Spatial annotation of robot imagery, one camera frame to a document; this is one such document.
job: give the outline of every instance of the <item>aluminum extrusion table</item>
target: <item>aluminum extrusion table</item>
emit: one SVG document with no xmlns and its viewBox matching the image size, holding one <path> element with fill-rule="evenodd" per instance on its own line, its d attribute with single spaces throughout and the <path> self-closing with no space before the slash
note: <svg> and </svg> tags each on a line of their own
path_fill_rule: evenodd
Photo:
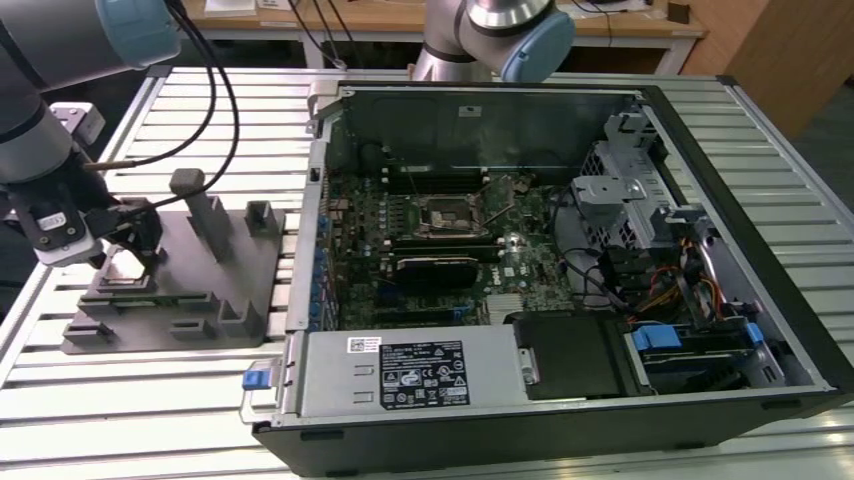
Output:
<svg viewBox="0 0 854 480">
<path fill-rule="evenodd" d="M 269 310 L 269 341 L 253 349 L 67 356 L 61 333 L 92 279 L 89 267 L 39 266 L 0 328 L 1 478 L 189 478 L 280 480 L 287 467 L 240 422 L 241 373 L 281 353 L 288 280 L 311 138 L 305 95 L 340 72 L 233 69 L 243 141 L 213 191 L 225 203 L 271 200 L 288 210 Z M 351 79 L 403 80 L 399 71 Z M 715 78 L 564 75 L 554 82 L 658 84 L 778 254 L 834 338 L 854 359 L 854 217 L 738 87 Z M 207 108 L 207 77 L 176 68 L 148 78 L 103 161 L 159 154 L 189 136 Z M 175 168 L 212 174 L 231 138 L 228 102 L 179 157 L 108 176 L 117 195 L 168 195 Z M 687 197 L 687 179 L 675 172 Z M 272 391 L 253 408 L 272 408 Z M 851 478 L 854 409 L 767 425 L 722 445 L 560 461 L 448 469 L 393 478 L 694 479 Z"/>
</svg>

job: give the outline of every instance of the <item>open computer tower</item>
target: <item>open computer tower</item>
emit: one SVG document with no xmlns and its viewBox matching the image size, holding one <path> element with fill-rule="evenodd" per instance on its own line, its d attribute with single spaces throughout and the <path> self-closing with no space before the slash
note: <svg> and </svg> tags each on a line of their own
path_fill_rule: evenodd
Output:
<svg viewBox="0 0 854 480">
<path fill-rule="evenodd" d="M 315 85 L 275 414 L 305 476 L 700 448 L 854 370 L 662 91 Z"/>
</svg>

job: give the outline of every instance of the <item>blue latch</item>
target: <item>blue latch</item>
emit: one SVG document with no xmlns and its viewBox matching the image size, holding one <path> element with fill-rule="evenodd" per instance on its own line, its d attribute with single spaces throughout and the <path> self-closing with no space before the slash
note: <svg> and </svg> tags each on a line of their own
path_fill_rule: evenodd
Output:
<svg viewBox="0 0 854 480">
<path fill-rule="evenodd" d="M 764 342 L 764 335 L 762 335 L 762 330 L 759 330 L 759 325 L 755 323 L 747 324 L 747 336 L 750 337 L 750 341 L 752 342 L 752 346 L 758 346 L 762 342 Z"/>
<path fill-rule="evenodd" d="M 631 333 L 635 348 L 639 352 L 651 348 L 679 348 L 682 340 L 676 329 L 670 325 L 647 325 Z"/>
<path fill-rule="evenodd" d="M 268 390 L 272 387 L 269 377 L 269 370 L 247 370 L 243 372 L 243 390 Z"/>
</svg>

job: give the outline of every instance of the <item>white label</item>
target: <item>white label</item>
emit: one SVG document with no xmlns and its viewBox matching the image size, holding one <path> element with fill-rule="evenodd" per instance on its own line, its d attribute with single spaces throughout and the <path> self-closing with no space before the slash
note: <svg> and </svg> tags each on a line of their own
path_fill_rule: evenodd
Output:
<svg viewBox="0 0 854 480">
<path fill-rule="evenodd" d="M 383 344 L 383 337 L 347 338 L 347 353 L 376 353 Z"/>
<path fill-rule="evenodd" d="M 261 27 L 296 28 L 296 24 L 293 22 L 261 22 Z"/>
<path fill-rule="evenodd" d="M 446 390 L 444 396 L 452 397 L 455 395 L 466 395 L 467 392 L 468 392 L 468 389 L 466 387 L 451 387 Z"/>
<path fill-rule="evenodd" d="M 257 0 L 257 6 L 260 8 L 275 8 L 277 10 L 291 10 L 291 2 L 288 0 Z"/>
<path fill-rule="evenodd" d="M 483 107 L 476 105 L 463 105 L 459 107 L 460 118 L 479 118 L 483 114 Z"/>
<path fill-rule="evenodd" d="M 57 229 L 59 227 L 65 225 L 67 222 L 68 219 L 65 218 L 65 214 L 63 212 L 55 213 L 53 215 L 48 215 L 47 217 L 36 220 L 39 228 L 44 232 Z"/>
<path fill-rule="evenodd" d="M 408 173 L 427 173 L 430 172 L 431 167 L 430 165 L 410 165 L 408 167 L 400 167 L 400 171 L 402 172 L 408 172 Z"/>
</svg>

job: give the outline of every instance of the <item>warning label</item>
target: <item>warning label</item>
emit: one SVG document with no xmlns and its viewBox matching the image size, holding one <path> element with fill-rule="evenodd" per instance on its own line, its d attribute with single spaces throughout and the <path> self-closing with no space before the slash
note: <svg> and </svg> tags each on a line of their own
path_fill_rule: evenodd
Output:
<svg viewBox="0 0 854 480">
<path fill-rule="evenodd" d="M 468 405 L 463 342 L 381 345 L 379 359 L 385 410 Z"/>
</svg>

